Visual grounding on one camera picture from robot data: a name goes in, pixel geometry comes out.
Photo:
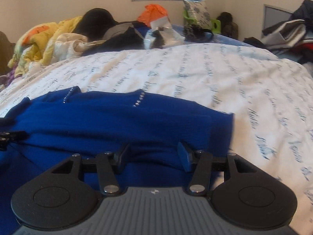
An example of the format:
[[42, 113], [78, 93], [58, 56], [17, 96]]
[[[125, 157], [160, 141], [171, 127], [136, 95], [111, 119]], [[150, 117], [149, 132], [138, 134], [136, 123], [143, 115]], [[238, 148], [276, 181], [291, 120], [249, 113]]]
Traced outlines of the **blue knit sweater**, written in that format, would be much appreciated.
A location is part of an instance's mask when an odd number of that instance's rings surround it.
[[1, 234], [18, 226], [13, 193], [73, 154], [94, 158], [128, 144], [129, 159], [117, 176], [121, 187], [186, 186], [191, 176], [177, 154], [178, 143], [225, 156], [233, 119], [233, 114], [143, 90], [83, 93], [73, 87], [24, 98], [1, 118], [1, 132], [28, 135], [1, 152]]

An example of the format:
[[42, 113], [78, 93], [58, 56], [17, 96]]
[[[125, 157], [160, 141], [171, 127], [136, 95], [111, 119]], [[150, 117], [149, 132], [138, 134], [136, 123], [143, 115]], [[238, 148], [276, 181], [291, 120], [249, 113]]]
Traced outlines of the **black and grey clothes pile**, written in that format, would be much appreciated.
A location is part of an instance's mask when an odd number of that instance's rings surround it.
[[133, 23], [124, 33], [111, 37], [105, 42], [84, 51], [81, 56], [93, 55], [100, 52], [120, 52], [123, 50], [144, 49], [144, 37], [151, 28], [144, 23]]

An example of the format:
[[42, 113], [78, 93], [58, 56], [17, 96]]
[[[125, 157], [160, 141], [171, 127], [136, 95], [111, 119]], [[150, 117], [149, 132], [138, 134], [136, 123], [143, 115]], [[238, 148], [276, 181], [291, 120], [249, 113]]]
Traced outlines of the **clothes heap on right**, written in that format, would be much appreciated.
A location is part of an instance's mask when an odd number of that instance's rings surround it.
[[300, 64], [312, 63], [312, 0], [304, 0], [287, 20], [265, 28], [262, 35], [260, 40], [245, 38], [244, 43]]

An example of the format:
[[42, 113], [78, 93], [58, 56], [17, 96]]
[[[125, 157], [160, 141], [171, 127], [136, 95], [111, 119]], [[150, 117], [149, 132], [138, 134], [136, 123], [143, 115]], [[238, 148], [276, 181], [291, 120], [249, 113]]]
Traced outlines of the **white duvet with blue script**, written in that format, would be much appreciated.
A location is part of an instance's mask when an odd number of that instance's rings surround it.
[[23, 98], [78, 86], [146, 92], [235, 116], [231, 149], [290, 187], [291, 227], [312, 234], [312, 78], [304, 66], [258, 48], [216, 43], [103, 52], [29, 72], [1, 92], [1, 115]]

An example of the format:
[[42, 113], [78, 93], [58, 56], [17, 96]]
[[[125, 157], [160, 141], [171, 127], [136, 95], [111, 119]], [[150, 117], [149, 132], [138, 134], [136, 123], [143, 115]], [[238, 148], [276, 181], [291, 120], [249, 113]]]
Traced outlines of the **yellow floral quilt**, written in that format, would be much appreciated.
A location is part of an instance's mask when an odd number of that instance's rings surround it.
[[17, 41], [8, 67], [15, 69], [18, 78], [28, 72], [31, 63], [48, 66], [70, 57], [81, 56], [91, 47], [104, 43], [103, 40], [88, 41], [87, 36], [74, 33], [81, 16], [61, 22], [36, 25]]

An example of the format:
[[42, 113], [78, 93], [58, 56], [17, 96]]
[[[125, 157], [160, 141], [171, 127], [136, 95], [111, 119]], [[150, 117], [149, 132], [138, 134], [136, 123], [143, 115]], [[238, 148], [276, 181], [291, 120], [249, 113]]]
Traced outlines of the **white crumpled plastic bag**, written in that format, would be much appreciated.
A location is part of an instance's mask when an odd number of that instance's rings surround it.
[[185, 37], [173, 29], [167, 16], [152, 21], [150, 25], [151, 29], [144, 37], [145, 49], [164, 49], [185, 43]]

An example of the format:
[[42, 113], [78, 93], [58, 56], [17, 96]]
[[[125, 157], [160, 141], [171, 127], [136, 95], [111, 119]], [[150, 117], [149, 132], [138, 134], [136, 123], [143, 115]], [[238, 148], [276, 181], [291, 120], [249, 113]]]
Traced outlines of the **dark brown plush toy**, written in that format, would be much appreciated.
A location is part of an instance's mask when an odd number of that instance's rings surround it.
[[217, 20], [221, 23], [221, 35], [235, 40], [239, 37], [239, 28], [236, 23], [233, 22], [233, 17], [228, 12], [222, 12]]

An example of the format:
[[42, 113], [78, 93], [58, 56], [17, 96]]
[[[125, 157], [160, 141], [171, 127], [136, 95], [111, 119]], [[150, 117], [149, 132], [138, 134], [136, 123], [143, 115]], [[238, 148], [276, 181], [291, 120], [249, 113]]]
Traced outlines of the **green plastic chair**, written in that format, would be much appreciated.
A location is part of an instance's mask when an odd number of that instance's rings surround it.
[[[183, 11], [183, 21], [184, 24], [197, 24], [197, 20], [189, 17], [186, 10]], [[211, 19], [211, 24], [207, 28], [214, 34], [221, 34], [221, 22], [217, 19]]]

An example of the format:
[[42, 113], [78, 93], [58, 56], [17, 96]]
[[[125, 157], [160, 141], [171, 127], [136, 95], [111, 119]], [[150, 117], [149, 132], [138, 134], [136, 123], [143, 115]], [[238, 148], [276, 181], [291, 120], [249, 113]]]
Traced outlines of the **black round cushion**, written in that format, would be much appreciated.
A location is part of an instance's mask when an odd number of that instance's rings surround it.
[[88, 41], [101, 40], [107, 30], [116, 26], [117, 21], [105, 9], [94, 8], [83, 15], [80, 22], [76, 25], [73, 33], [86, 36]]

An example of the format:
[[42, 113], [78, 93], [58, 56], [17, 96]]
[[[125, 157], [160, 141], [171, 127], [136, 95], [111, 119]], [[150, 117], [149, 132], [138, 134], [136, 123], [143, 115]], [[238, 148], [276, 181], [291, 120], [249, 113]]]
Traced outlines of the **blue floral white pillow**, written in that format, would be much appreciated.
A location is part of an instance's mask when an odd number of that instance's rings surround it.
[[189, 24], [197, 24], [202, 28], [212, 27], [211, 16], [206, 6], [206, 0], [183, 0], [185, 21]]

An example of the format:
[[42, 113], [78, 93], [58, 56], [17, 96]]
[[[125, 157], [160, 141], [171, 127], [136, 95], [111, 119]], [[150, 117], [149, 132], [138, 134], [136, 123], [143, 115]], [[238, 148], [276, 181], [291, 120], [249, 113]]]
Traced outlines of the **orange plastic bag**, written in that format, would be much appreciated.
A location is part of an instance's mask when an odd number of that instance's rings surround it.
[[168, 11], [161, 5], [146, 5], [144, 12], [137, 18], [137, 21], [144, 23], [147, 27], [151, 26], [151, 22], [168, 16]]

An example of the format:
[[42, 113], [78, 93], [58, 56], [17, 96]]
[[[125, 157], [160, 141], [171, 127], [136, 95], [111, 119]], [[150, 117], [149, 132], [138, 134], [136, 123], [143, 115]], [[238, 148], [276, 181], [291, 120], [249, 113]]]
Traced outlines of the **grey framed panel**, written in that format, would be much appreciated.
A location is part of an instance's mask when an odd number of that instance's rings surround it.
[[264, 14], [263, 14], [263, 27], [266, 29], [271, 27], [281, 21], [286, 21], [292, 15], [292, 11], [285, 10], [280, 7], [275, 7], [271, 5], [264, 4]]

